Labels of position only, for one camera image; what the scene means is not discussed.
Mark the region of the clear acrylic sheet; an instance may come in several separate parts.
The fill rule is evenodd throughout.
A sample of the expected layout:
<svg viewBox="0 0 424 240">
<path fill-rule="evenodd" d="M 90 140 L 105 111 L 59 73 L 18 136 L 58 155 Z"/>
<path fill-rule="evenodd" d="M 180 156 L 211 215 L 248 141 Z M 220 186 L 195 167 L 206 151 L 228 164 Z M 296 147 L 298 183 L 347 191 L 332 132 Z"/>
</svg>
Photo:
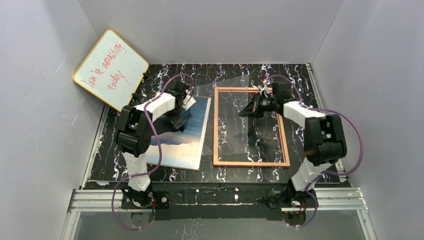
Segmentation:
<svg viewBox="0 0 424 240">
<path fill-rule="evenodd" d="M 214 155 L 214 115 L 215 109 L 218 109 L 218 156 L 224 161 L 229 156 L 248 152 L 247 118 L 240 117 L 239 112 L 247 105 L 249 94 L 247 92 L 219 92 L 215 94 L 216 87 L 246 89 L 249 87 L 249 81 L 245 76 L 196 79 L 194 94 L 199 97 L 210 98 L 202 155 Z M 218 99 L 217 107 L 215 107 L 215 98 Z"/>
</svg>

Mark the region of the landscape photo board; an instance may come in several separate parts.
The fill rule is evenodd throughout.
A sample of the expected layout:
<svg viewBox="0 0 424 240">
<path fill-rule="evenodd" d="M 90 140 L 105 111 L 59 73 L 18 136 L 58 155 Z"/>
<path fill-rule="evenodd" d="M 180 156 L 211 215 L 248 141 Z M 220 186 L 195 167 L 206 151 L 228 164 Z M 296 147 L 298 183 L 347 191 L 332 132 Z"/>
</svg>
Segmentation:
<svg viewBox="0 0 424 240">
<path fill-rule="evenodd" d="M 190 108 L 192 117 L 184 125 L 184 130 L 158 135 L 162 150 L 161 166 L 194 171 L 200 168 L 211 99 L 201 96 L 194 99 L 196 103 Z"/>
</svg>

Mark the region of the pink wooden picture frame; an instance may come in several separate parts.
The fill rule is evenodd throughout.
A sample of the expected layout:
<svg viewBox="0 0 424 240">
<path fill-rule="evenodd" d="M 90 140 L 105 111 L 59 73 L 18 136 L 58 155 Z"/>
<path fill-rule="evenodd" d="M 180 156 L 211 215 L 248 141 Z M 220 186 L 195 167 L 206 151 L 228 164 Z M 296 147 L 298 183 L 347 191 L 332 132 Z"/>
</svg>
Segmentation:
<svg viewBox="0 0 424 240">
<path fill-rule="evenodd" d="M 214 114 L 213 114 L 213 166 L 214 167 L 266 167 L 266 168 L 288 168 L 290 157 L 284 129 L 283 117 L 276 115 L 280 146 L 282 149 L 282 162 L 254 162 L 254 161 L 220 161 L 219 160 L 219 93 L 256 93 L 255 87 L 222 87 L 214 88 Z"/>
</svg>

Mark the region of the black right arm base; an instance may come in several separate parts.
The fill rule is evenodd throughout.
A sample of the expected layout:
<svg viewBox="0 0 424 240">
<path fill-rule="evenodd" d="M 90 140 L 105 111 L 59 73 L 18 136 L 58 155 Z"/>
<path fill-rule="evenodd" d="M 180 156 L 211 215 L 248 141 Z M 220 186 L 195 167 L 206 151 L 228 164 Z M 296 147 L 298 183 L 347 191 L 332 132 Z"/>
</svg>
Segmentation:
<svg viewBox="0 0 424 240">
<path fill-rule="evenodd" d="M 312 196 L 317 196 L 314 190 L 309 193 L 306 191 L 290 191 L 288 189 L 271 190 L 267 192 L 264 203 L 271 209 L 294 208 L 295 210 L 303 210 L 315 205 Z"/>
</svg>

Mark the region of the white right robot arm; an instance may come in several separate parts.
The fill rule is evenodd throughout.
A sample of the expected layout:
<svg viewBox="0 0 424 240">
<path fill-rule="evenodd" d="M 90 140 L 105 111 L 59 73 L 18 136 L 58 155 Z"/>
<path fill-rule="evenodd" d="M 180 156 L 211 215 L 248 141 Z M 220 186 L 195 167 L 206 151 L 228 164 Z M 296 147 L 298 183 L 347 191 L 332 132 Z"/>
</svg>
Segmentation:
<svg viewBox="0 0 424 240">
<path fill-rule="evenodd" d="M 347 154 L 341 118 L 318 112 L 293 98 L 289 82 L 273 82 L 268 88 L 263 80 L 257 89 L 239 116 L 261 118 L 265 112 L 275 112 L 299 125 L 303 129 L 305 159 L 288 185 L 296 192 L 313 189 L 317 177 Z"/>
</svg>

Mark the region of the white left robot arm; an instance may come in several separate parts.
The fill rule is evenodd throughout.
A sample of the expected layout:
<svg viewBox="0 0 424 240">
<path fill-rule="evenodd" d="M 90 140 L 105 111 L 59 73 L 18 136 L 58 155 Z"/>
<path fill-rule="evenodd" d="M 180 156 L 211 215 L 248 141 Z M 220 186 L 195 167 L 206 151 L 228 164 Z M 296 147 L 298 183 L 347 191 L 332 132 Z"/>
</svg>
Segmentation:
<svg viewBox="0 0 424 240">
<path fill-rule="evenodd" d="M 115 142 L 124 156 L 131 190 L 144 192 L 151 184 L 152 171 L 147 169 L 146 152 L 152 138 L 160 149 L 159 135 L 183 132 L 192 117 L 190 111 L 195 102 L 191 88 L 184 82 L 177 82 L 173 88 L 165 88 L 142 104 L 123 107 Z"/>
</svg>

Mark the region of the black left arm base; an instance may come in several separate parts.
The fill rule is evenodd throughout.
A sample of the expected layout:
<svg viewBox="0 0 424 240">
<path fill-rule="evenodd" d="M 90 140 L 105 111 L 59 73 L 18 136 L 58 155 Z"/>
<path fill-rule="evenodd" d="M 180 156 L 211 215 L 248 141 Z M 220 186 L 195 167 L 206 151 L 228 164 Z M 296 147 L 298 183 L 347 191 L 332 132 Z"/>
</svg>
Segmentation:
<svg viewBox="0 0 424 240">
<path fill-rule="evenodd" d="M 171 196 L 166 191 L 123 190 L 121 208 L 124 210 L 162 210 L 170 207 Z"/>
</svg>

